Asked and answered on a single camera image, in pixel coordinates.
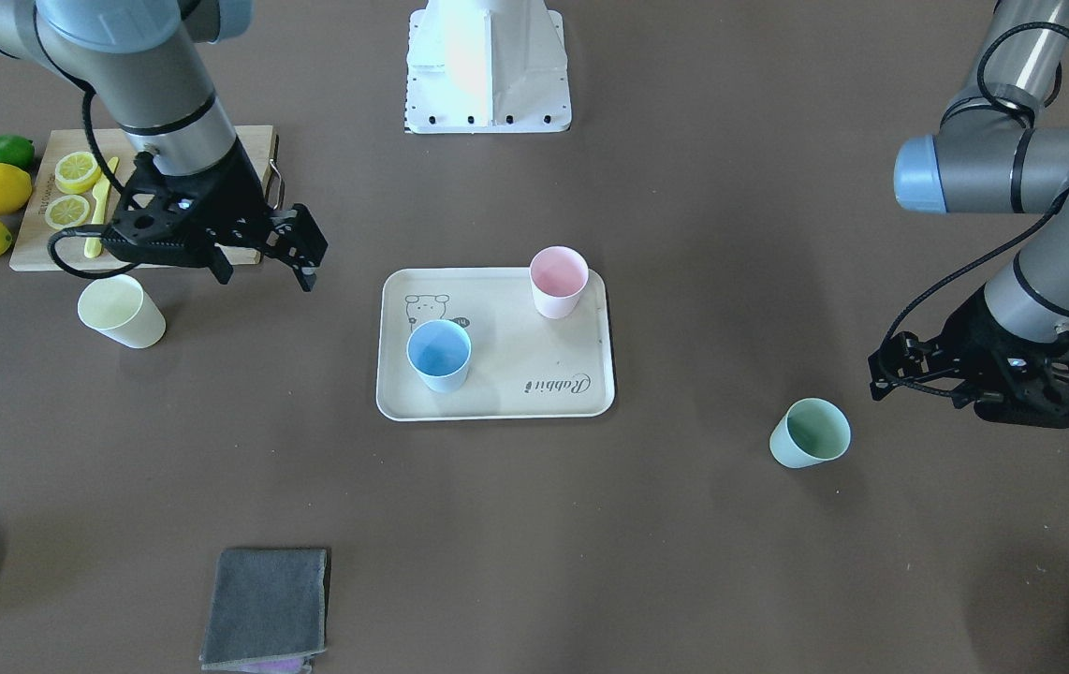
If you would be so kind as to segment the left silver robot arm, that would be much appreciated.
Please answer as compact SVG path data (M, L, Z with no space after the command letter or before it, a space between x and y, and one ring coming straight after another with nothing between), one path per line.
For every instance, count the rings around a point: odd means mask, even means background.
M1069 428L1069 1L998 1L936 134L894 167L898 203L932 213L1035 213L1017 248L931 340L890 326L871 394L945 393L987 422Z

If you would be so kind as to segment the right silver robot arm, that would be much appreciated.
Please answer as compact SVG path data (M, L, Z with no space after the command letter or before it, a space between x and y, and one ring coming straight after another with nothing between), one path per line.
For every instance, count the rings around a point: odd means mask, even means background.
M227 248L282 261L312 290L328 242L300 204L270 204L197 51L238 36L249 1L0 1L0 53L98 98L134 163L104 225L69 227L137 266L206 269L230 281Z

